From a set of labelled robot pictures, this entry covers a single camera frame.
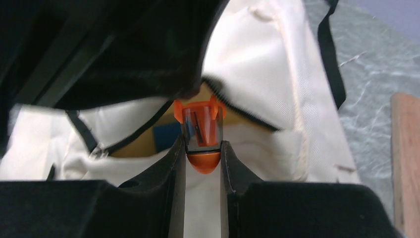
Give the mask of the blue grey eraser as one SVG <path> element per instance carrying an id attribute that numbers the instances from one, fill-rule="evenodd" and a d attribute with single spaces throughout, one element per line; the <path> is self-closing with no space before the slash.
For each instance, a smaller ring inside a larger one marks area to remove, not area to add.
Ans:
<path id="1" fill-rule="evenodd" d="M 153 128 L 155 148 L 157 152 L 169 149 L 177 138 L 182 135 L 181 125 L 178 122 L 172 122 Z"/>

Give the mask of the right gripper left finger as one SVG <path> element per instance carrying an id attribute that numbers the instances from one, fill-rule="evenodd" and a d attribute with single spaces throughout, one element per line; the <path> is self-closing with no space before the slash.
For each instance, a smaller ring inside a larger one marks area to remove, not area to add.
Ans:
<path id="1" fill-rule="evenodd" d="M 184 235 L 186 155 L 178 138 L 168 152 L 119 186 L 135 196 L 124 222 L 127 238 L 181 238 Z"/>

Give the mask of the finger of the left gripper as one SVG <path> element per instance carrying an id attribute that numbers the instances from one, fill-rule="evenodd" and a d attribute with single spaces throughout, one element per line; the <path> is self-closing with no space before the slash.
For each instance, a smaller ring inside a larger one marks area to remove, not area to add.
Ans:
<path id="1" fill-rule="evenodd" d="M 225 0 L 3 0 L 0 152 L 15 104 L 85 110 L 197 94 Z"/>

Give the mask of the orange pencil sharpener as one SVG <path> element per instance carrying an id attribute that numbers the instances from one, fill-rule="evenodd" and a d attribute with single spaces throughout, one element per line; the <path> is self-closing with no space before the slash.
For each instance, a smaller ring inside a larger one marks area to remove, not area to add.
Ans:
<path id="1" fill-rule="evenodd" d="M 215 95 L 185 105 L 176 100 L 173 114 L 181 124 L 188 161 L 199 173 L 212 173 L 221 157 L 225 105 Z"/>

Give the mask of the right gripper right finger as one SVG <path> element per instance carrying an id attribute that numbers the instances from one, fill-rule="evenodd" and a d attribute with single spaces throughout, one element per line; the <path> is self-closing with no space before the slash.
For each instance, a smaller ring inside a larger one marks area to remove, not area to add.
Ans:
<path id="1" fill-rule="evenodd" d="M 222 238 L 245 238 L 246 212 L 243 198 L 253 183 L 262 179 L 241 160 L 230 142 L 222 141 L 220 159 L 220 223 Z"/>

